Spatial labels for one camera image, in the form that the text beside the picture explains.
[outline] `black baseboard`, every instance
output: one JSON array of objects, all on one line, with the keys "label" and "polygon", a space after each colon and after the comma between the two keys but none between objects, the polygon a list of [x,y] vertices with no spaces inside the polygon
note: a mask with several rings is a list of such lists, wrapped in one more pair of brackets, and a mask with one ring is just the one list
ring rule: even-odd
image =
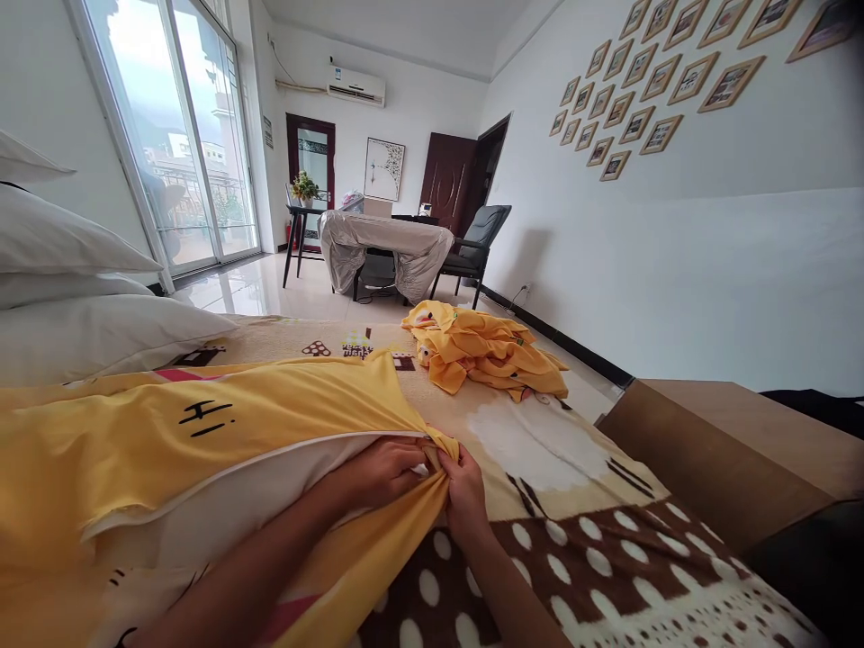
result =
[{"label": "black baseboard", "polygon": [[583,346],[571,337],[564,335],[560,330],[550,326],[521,306],[510,306],[509,299],[499,295],[488,286],[481,285],[480,292],[487,295],[493,302],[497,303],[502,308],[509,308],[513,311],[513,314],[516,315],[516,317],[524,321],[529,327],[536,330],[541,335],[551,339],[564,351],[569,353],[571,356],[579,358],[579,360],[585,365],[589,366],[591,369],[621,389],[626,389],[634,380],[634,377],[621,367],[610,363],[603,356],[594,353],[586,346]]}]

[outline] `sliding glass door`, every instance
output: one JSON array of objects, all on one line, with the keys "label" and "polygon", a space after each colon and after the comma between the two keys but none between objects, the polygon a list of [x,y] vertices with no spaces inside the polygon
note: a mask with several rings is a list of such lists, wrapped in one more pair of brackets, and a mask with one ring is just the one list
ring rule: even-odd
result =
[{"label": "sliding glass door", "polygon": [[83,5],[171,275],[258,252],[229,34],[201,0]]}]

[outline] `pillowcase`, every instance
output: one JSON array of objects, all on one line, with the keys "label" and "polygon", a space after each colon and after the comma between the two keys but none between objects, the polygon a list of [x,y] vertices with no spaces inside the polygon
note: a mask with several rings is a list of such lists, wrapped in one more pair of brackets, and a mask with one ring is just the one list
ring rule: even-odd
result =
[{"label": "pillowcase", "polygon": [[75,169],[67,169],[51,162],[39,151],[0,129],[0,181],[30,183],[71,176]]},{"label": "pillowcase", "polygon": [[153,296],[146,285],[122,274],[0,274],[0,311],[37,302],[109,294]]},{"label": "pillowcase", "polygon": [[101,225],[0,184],[0,273],[97,275],[161,269]]},{"label": "pillowcase", "polygon": [[237,326],[166,297],[108,295],[0,311],[0,386],[149,371]]}]

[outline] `tile floor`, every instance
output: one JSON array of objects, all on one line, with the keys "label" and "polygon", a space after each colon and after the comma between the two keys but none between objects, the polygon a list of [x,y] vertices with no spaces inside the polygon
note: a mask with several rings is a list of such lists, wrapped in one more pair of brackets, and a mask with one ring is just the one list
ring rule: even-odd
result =
[{"label": "tile floor", "polygon": [[[219,274],[203,274],[194,283],[177,291],[174,299],[206,311],[238,315],[285,315],[305,320],[390,322],[397,324],[408,313],[401,297],[376,298],[369,304],[351,301],[351,295],[330,292],[330,280],[323,261],[304,258],[301,276],[296,276],[292,260],[288,284],[283,289],[285,253],[260,257]],[[471,308],[472,288],[462,286],[453,295],[455,277],[443,276],[438,282],[436,299],[454,306]],[[368,294],[362,291],[360,296]],[[481,295],[479,311],[513,318],[498,304]],[[535,332],[536,345],[559,357],[571,370],[564,372],[570,390],[568,404],[585,419],[594,422],[612,409],[621,391],[610,381],[572,355]]]}]

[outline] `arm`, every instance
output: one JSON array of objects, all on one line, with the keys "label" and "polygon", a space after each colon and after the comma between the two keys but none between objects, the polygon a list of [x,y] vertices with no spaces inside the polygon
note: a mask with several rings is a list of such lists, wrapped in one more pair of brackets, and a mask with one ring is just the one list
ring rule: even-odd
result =
[{"label": "arm", "polygon": [[561,629],[492,533],[480,466],[459,445],[459,462],[438,451],[450,476],[447,524],[508,648],[570,648]]},{"label": "arm", "polygon": [[319,481],[261,530],[225,554],[134,648],[238,648],[260,636],[279,595],[327,531],[352,510],[379,508],[408,492],[426,455],[413,440],[379,439]]}]

